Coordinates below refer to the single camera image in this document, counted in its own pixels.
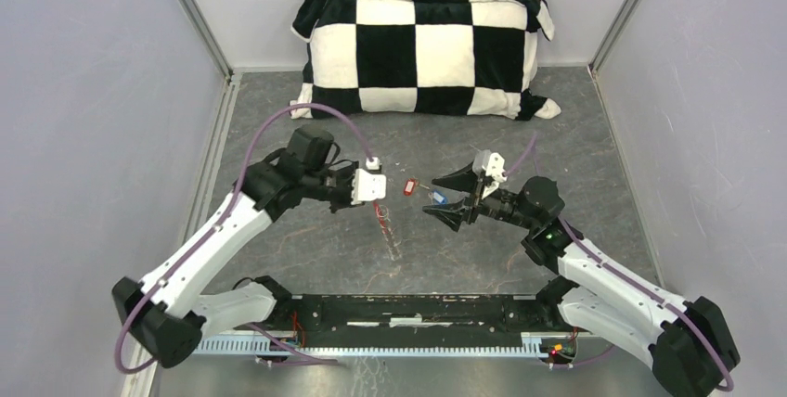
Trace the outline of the key with blue tag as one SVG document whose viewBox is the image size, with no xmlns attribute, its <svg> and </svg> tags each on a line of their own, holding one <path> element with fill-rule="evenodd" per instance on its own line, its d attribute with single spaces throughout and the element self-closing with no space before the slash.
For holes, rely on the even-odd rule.
<svg viewBox="0 0 787 397">
<path fill-rule="evenodd" d="M 438 190 L 432 190 L 428 196 L 432 205 L 446 205 L 448 203 L 448 199 Z"/>
</svg>

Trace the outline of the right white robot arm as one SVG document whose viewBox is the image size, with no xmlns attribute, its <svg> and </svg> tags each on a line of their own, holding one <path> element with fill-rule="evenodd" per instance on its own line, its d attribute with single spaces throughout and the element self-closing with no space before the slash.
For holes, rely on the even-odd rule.
<svg viewBox="0 0 787 397">
<path fill-rule="evenodd" d="M 556 276 L 535 307 L 542 327 L 567 324 L 605 339 L 646 365 L 672 396 L 734 390 L 741 357 L 715 302 L 670 292 L 606 254 L 562 217 L 556 181 L 537 175 L 512 192 L 505 180 L 499 169 L 471 163 L 432 181 L 464 193 L 462 200 L 423 210 L 454 231 L 481 216 L 526 229 L 525 252 Z"/>
</svg>

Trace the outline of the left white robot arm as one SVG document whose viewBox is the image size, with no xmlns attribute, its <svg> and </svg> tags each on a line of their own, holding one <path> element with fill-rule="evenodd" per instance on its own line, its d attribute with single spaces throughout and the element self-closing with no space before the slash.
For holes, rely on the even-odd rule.
<svg viewBox="0 0 787 397">
<path fill-rule="evenodd" d="M 213 216 L 164 263 L 139 280 L 121 278 L 111 290 L 123 325 L 116 368 L 126 375 L 153 364 L 171 368 L 203 339 L 226 330 L 287 325 L 293 297 L 268 275 L 219 294 L 203 290 L 249 241 L 303 200 L 326 202 L 336 212 L 384 198 L 381 160 L 365 138 L 359 141 L 365 157 L 343 166 L 330 133 L 298 128 L 285 147 L 245 163 Z"/>
</svg>

